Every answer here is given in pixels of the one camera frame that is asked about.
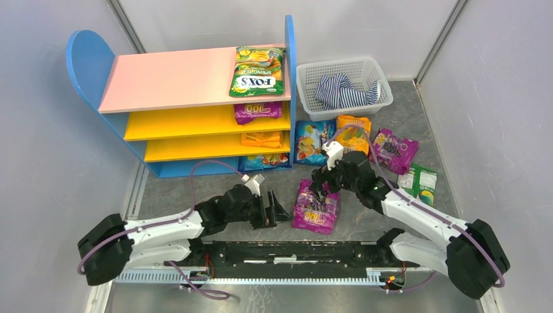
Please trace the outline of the purple 100 candy bag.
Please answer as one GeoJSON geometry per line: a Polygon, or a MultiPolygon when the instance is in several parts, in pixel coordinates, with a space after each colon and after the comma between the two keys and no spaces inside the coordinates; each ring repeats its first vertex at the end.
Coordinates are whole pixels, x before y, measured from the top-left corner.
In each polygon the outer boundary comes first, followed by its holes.
{"type": "Polygon", "coordinates": [[[339,211],[340,194],[328,193],[319,200],[311,191],[312,181],[301,179],[293,209],[292,228],[329,235],[333,232],[339,211]]]}

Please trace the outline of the blue Blendy candy bag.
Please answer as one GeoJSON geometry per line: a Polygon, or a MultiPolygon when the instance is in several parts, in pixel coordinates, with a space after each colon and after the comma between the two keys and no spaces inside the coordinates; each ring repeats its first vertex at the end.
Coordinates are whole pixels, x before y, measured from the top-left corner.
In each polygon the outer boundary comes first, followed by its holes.
{"type": "Polygon", "coordinates": [[[294,162],[309,166],[324,166],[327,157],[322,154],[322,146],[336,132],[334,119],[324,121],[297,121],[295,125],[294,162]]]}

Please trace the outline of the green Fox's candy bag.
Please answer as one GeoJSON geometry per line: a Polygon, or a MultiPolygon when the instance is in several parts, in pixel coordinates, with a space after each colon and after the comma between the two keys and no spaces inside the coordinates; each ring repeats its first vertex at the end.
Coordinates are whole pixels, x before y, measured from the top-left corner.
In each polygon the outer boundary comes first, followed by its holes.
{"type": "Polygon", "coordinates": [[[233,98],[284,94],[284,47],[239,46],[229,96],[233,98]]]}

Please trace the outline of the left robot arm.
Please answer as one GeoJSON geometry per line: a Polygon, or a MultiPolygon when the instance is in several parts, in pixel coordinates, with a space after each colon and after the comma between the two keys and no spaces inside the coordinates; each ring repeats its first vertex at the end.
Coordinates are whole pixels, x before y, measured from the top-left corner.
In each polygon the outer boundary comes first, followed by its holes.
{"type": "Polygon", "coordinates": [[[257,230],[292,218],[272,189],[257,194],[245,185],[160,218],[125,221],[111,214],[78,241],[77,272],[88,285],[98,286],[131,268],[202,257],[202,237],[222,232],[230,223],[248,222],[257,230]]]}

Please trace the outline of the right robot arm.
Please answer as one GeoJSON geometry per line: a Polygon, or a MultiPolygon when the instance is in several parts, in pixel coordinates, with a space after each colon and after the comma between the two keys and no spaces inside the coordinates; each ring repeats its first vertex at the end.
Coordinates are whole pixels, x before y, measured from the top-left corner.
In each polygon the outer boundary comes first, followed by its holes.
{"type": "Polygon", "coordinates": [[[488,223],[480,219],[467,222],[416,200],[388,178],[377,175],[368,157],[360,152],[346,153],[315,169],[310,189],[319,198],[341,190],[353,192],[364,207],[420,233],[416,237],[392,231],[392,255],[447,276],[472,299],[505,285],[504,275],[511,264],[488,223]]]}

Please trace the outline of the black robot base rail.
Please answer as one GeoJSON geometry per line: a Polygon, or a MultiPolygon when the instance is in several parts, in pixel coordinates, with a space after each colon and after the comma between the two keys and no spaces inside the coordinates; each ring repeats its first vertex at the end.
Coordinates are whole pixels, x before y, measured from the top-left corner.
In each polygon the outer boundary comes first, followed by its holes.
{"type": "Polygon", "coordinates": [[[351,282],[368,271],[397,272],[418,264],[403,262],[376,242],[212,241],[193,245],[177,266],[212,270],[212,278],[262,282],[351,282]]]}

